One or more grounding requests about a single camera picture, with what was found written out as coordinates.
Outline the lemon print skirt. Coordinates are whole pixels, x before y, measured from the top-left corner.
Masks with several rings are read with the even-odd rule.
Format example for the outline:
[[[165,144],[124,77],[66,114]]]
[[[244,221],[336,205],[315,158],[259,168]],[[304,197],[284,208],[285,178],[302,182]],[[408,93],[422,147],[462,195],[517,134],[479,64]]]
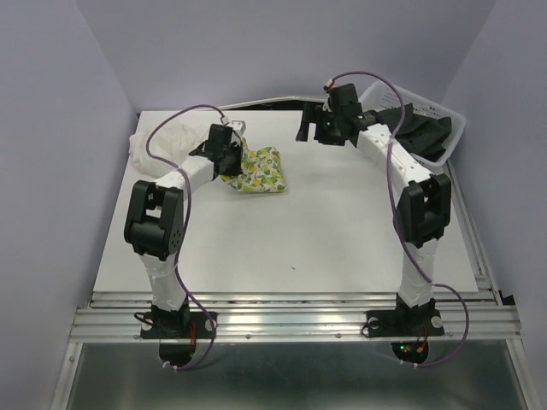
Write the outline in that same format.
[[[279,151],[273,146],[259,150],[249,149],[242,140],[242,172],[221,179],[235,191],[242,193],[281,193],[286,191]]]

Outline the white pleated skirt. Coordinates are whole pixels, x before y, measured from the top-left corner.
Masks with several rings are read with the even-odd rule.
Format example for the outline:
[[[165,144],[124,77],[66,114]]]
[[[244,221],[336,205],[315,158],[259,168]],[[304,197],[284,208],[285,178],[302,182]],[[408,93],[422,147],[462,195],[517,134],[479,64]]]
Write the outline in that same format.
[[[167,124],[159,130],[150,141],[149,151],[152,155],[174,163],[172,166],[147,154],[145,144],[153,129],[153,126],[147,126],[129,138],[129,156],[132,166],[139,173],[154,178],[160,178],[173,171],[187,158],[192,149],[207,138],[208,132],[206,125],[192,126],[179,122]]]

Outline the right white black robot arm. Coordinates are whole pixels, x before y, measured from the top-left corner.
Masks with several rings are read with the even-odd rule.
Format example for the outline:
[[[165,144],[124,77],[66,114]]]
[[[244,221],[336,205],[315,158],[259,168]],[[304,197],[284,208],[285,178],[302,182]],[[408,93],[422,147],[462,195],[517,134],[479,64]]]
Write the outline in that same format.
[[[451,182],[423,167],[396,139],[408,118],[404,104],[392,110],[398,119],[389,126],[378,113],[362,108],[353,84],[325,88],[324,103],[303,106],[297,141],[309,138],[320,144],[351,144],[385,172],[393,225],[403,248],[402,280],[396,305],[390,310],[369,310],[362,334],[369,338],[413,337],[424,331],[444,333],[433,297],[433,266],[438,243],[450,223]]]

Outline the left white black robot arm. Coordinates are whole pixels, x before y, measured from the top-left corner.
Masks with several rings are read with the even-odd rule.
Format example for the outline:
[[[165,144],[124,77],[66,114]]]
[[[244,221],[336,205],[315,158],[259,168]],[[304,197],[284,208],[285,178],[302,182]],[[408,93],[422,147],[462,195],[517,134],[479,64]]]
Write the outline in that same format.
[[[152,290],[150,310],[135,313],[143,339],[180,338],[191,332],[189,291],[181,283],[178,262],[192,194],[219,176],[242,173],[245,131],[241,120],[213,124],[208,138],[181,164],[168,161],[173,171],[133,185],[124,239],[144,264]]]

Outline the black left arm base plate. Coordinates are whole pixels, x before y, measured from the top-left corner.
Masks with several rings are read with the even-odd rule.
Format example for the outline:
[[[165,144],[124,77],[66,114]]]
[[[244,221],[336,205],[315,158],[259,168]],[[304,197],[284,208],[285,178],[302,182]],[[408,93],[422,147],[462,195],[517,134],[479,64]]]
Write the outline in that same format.
[[[209,356],[216,339],[217,312],[184,312],[174,319],[159,318],[152,312],[136,312],[139,337],[158,341],[163,368],[175,372],[196,370]]]

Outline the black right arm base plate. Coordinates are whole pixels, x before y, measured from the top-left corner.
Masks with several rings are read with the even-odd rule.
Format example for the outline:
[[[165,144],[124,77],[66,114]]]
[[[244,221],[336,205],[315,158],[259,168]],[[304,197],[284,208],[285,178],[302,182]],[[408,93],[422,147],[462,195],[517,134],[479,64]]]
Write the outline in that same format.
[[[370,339],[391,339],[391,349],[397,359],[412,365],[424,365],[429,355],[429,339],[445,334],[443,320],[434,309],[424,315],[402,310],[367,311],[361,334]]]

